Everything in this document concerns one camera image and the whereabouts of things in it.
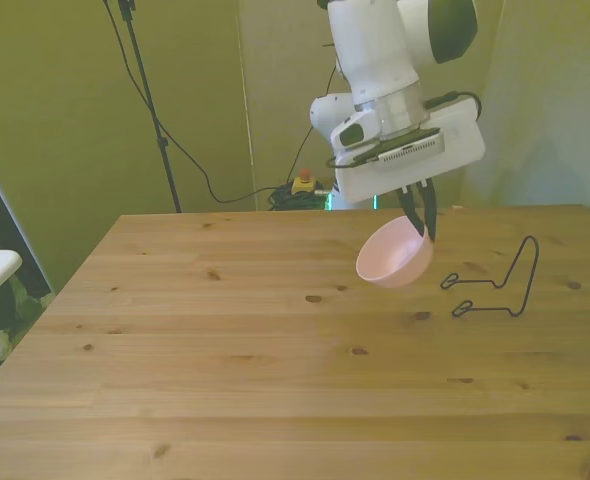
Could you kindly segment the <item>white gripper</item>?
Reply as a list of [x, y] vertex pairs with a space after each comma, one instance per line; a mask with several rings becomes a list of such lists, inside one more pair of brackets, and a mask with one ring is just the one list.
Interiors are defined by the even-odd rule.
[[[436, 240], [437, 197], [432, 178], [481, 160], [485, 144], [471, 98], [431, 114], [420, 128], [403, 136], [339, 152], [333, 169], [339, 193], [349, 203], [398, 190], [405, 216], [419, 236], [425, 227]], [[424, 222], [415, 207], [410, 185], [418, 183]]]

